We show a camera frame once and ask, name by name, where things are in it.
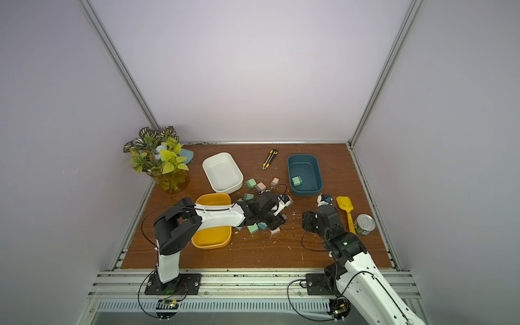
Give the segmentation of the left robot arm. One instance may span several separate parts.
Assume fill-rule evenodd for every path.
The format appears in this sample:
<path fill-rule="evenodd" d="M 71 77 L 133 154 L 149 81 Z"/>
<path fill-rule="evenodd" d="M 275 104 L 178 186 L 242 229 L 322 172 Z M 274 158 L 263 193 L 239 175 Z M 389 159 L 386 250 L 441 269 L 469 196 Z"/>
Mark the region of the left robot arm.
<path fill-rule="evenodd" d="M 271 191 L 224 206 L 196 204 L 190 198 L 180 200 L 154 221 L 160 283 L 177 281 L 180 252 L 198 231 L 220 226 L 239 228 L 261 222 L 270 230 L 276 230 L 286 222 L 282 211 L 292 204 L 290 196 L 277 196 Z"/>

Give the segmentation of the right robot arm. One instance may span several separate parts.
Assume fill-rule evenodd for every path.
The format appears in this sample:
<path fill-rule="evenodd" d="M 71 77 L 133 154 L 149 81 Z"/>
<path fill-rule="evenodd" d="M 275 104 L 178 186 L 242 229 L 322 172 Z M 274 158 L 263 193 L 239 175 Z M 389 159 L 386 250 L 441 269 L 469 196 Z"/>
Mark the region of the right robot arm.
<path fill-rule="evenodd" d="M 369 324 L 424 324 L 377 268 L 364 244 L 345 230 L 337 209 L 324 204 L 302 215 L 302 228 L 317 234 L 334 259 L 326 285 L 347 299 Z"/>

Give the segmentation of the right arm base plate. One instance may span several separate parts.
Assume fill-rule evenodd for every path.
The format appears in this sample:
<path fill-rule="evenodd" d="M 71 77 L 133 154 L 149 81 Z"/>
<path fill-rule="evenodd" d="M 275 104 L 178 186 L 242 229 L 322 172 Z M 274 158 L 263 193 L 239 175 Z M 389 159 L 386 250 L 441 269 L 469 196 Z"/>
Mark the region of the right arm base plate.
<path fill-rule="evenodd" d="M 342 289 L 337 285 L 339 281 L 347 280 L 347 276 L 334 277 L 330 274 L 306 274 L 305 288 L 310 296 L 330 295 L 338 297 Z"/>

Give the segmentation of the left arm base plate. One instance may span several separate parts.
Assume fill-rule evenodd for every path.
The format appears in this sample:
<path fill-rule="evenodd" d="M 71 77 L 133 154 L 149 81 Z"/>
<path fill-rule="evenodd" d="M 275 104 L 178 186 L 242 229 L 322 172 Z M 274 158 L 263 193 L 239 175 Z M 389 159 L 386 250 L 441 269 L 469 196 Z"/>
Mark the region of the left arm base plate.
<path fill-rule="evenodd" d="M 154 271 L 144 282 L 145 295 L 198 295 L 202 274 L 183 274 L 176 279 L 162 283 L 157 271 Z"/>

